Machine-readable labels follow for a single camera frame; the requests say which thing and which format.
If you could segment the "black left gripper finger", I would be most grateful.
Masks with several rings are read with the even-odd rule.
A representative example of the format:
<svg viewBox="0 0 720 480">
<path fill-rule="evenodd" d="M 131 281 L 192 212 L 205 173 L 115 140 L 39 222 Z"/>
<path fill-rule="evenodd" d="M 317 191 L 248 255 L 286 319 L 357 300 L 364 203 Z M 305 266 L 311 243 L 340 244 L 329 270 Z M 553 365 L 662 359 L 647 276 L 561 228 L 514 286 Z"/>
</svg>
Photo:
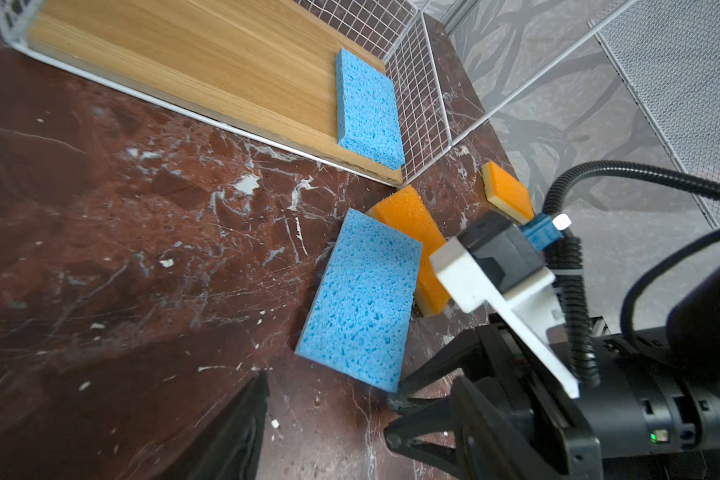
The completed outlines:
<svg viewBox="0 0 720 480">
<path fill-rule="evenodd" d="M 254 479 L 266 426 L 268 376 L 248 382 L 160 479 Z"/>
</svg>

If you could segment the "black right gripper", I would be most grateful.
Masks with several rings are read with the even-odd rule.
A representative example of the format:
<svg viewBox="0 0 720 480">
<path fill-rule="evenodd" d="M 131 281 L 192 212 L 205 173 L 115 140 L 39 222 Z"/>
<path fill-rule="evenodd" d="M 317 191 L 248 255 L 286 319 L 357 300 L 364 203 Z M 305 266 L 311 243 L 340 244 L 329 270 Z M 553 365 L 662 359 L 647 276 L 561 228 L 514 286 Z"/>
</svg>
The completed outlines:
<svg viewBox="0 0 720 480">
<path fill-rule="evenodd" d="M 603 379 L 577 397 L 510 340 L 503 325 L 462 331 L 405 377 L 387 398 L 388 450 L 455 479 L 604 479 L 614 463 L 638 478 L 661 460 L 687 476 L 720 450 L 720 395 L 621 336 L 596 340 Z M 449 399 L 413 397 L 457 369 Z"/>
</svg>

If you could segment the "blue cellulose sponge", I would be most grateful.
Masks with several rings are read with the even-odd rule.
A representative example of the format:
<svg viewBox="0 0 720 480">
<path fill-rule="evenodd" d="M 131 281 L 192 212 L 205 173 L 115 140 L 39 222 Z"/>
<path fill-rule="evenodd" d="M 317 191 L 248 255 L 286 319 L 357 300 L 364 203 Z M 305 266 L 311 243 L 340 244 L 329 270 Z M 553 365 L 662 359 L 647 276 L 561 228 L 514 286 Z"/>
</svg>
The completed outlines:
<svg viewBox="0 0 720 480">
<path fill-rule="evenodd" d="M 335 67 L 338 145 L 400 169 L 405 156 L 392 80 L 346 49 Z"/>
<path fill-rule="evenodd" d="M 350 209 L 295 353 L 396 392 L 421 253 L 419 241 Z"/>
</svg>

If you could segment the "orange scrub sponge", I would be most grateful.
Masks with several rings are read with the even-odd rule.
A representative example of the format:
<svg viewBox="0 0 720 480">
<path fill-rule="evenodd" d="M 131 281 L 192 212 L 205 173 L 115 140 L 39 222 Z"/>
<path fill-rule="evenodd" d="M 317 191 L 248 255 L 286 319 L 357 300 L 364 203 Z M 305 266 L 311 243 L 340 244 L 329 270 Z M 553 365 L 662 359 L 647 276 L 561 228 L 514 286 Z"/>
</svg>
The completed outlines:
<svg viewBox="0 0 720 480">
<path fill-rule="evenodd" d="M 429 257 L 446 240 L 418 192 L 408 185 L 378 202 L 366 214 L 421 243 L 414 301 L 423 317 L 441 314 L 451 296 L 435 276 Z"/>
<path fill-rule="evenodd" d="M 530 194 L 520 181 L 493 161 L 483 165 L 481 173 L 486 198 L 492 205 L 520 224 L 533 219 Z"/>
</svg>

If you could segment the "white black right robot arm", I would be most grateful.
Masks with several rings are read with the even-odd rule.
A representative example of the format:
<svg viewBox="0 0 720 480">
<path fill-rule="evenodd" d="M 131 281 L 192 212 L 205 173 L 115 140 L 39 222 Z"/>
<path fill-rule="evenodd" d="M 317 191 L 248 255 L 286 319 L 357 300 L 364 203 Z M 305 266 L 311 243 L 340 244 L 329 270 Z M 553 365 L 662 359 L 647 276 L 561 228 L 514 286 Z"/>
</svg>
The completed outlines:
<svg viewBox="0 0 720 480">
<path fill-rule="evenodd" d="M 539 229 L 489 213 L 433 254 L 462 310 L 493 312 L 400 383 L 388 448 L 459 479 L 599 479 L 610 459 L 720 450 L 720 267 L 662 326 L 632 323 L 647 287 L 720 230 L 630 289 L 618 334 L 593 337 L 585 319 L 554 345 L 548 330 L 583 302 L 563 299 L 578 268 L 544 265 L 530 240 Z"/>
</svg>

